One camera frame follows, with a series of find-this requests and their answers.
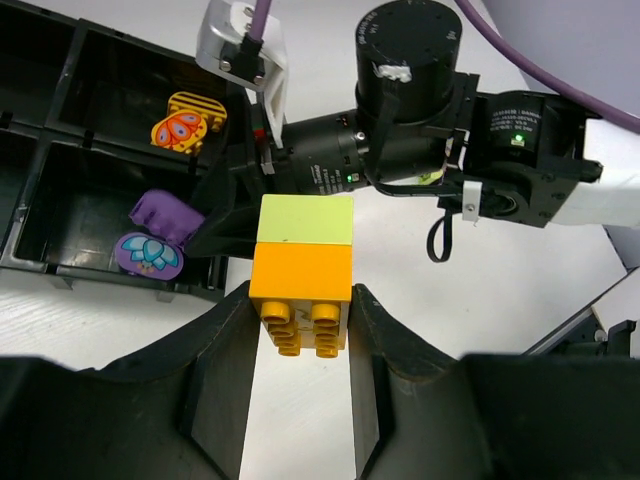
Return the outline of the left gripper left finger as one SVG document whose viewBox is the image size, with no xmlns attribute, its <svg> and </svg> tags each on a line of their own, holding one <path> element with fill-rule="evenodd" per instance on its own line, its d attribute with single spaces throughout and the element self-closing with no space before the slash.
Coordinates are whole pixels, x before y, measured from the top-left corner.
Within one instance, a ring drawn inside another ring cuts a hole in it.
<svg viewBox="0 0 640 480">
<path fill-rule="evenodd" d="M 5 479 L 236 479 L 259 319 L 242 284 L 102 369 L 1 360 Z"/>
</svg>

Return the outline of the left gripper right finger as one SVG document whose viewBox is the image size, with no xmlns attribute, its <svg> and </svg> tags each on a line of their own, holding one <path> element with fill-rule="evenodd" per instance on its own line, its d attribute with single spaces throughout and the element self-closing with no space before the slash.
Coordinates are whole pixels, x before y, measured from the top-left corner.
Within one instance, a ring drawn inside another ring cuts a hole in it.
<svg viewBox="0 0 640 480">
<path fill-rule="evenodd" d="M 454 359 L 353 290 L 349 360 L 360 479 L 635 479 L 636 325 L 581 311 L 529 351 Z"/>
</svg>

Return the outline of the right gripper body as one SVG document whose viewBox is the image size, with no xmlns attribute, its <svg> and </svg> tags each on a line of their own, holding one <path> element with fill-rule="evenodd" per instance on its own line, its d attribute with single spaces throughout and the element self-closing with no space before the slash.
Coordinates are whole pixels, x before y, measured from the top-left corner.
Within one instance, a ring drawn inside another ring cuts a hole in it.
<svg viewBox="0 0 640 480">
<path fill-rule="evenodd" d="M 187 242 L 190 258 L 252 258 L 262 196 L 290 191 L 290 161 L 272 145 L 262 108 L 242 89 L 230 89 L 224 103 L 229 108 L 224 148 L 190 200 L 205 215 Z"/>
</svg>

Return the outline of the purple arch lego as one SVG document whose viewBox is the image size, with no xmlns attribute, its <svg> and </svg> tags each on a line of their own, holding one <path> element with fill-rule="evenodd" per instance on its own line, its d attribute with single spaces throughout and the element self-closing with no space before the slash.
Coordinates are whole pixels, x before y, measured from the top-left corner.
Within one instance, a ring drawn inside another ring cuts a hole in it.
<svg viewBox="0 0 640 480">
<path fill-rule="evenodd" d="M 129 213 L 135 225 L 184 250 L 205 217 L 170 192 L 152 189 L 145 192 Z"/>
</svg>

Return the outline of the orange rounded lego block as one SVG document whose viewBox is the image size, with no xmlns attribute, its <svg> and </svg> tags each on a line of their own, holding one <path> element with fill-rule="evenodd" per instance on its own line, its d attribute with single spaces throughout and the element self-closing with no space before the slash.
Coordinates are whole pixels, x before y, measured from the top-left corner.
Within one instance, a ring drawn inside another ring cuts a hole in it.
<svg viewBox="0 0 640 480">
<path fill-rule="evenodd" d="M 151 144 L 198 156 L 207 134 L 220 133 L 227 118 L 226 108 L 216 99 L 187 91 L 174 93 L 168 100 L 166 117 L 151 130 Z"/>
</svg>

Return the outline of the orange and lime lego stack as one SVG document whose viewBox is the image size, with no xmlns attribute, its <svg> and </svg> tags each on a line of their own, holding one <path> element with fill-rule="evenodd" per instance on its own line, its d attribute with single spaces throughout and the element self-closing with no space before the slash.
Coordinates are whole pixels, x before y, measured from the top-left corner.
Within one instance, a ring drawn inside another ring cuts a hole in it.
<svg viewBox="0 0 640 480">
<path fill-rule="evenodd" d="M 249 285 L 282 356 L 344 350 L 352 300 L 354 200 L 350 196 L 262 197 Z"/>
</svg>

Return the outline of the purple flower lego block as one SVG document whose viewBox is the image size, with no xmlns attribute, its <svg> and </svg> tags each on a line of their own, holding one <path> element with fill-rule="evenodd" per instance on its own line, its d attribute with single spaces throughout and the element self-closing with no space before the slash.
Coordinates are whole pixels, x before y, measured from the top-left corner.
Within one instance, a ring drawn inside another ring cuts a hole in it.
<svg viewBox="0 0 640 480">
<path fill-rule="evenodd" d="M 153 280 L 173 280 L 184 268 L 180 249 L 143 233 L 129 233 L 121 237 L 115 245 L 114 254 L 121 269 Z"/>
</svg>

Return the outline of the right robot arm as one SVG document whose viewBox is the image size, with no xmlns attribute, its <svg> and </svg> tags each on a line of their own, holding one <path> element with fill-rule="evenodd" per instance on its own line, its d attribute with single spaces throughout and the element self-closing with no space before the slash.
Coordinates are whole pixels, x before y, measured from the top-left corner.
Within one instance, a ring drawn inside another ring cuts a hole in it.
<svg viewBox="0 0 640 480">
<path fill-rule="evenodd" d="M 262 199 L 302 202 L 371 187 L 434 197 L 427 243 L 446 261 L 452 220 L 542 228 L 639 223 L 639 121 L 548 74 L 508 46 L 466 1 L 391 1 L 355 31 L 356 106 L 284 118 L 287 54 L 266 1 L 213 1 L 196 61 L 230 87 L 222 157 L 192 196 L 205 215 L 191 257 L 253 254 Z"/>
</svg>

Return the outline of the black compartment tray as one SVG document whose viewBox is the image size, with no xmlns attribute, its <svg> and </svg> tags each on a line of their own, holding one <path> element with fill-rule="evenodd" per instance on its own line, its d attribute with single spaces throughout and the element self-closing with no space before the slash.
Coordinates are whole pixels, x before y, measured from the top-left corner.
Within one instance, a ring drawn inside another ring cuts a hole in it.
<svg viewBox="0 0 640 480">
<path fill-rule="evenodd" d="M 186 55 L 22 1 L 1 5 L 1 266 L 59 288 L 93 280 L 215 301 L 224 256 L 186 261 L 172 280 L 122 271 L 117 241 L 151 189 L 193 194 L 225 137 L 196 156 L 163 151 L 152 127 L 178 92 L 219 100 L 236 124 L 244 92 Z"/>
</svg>

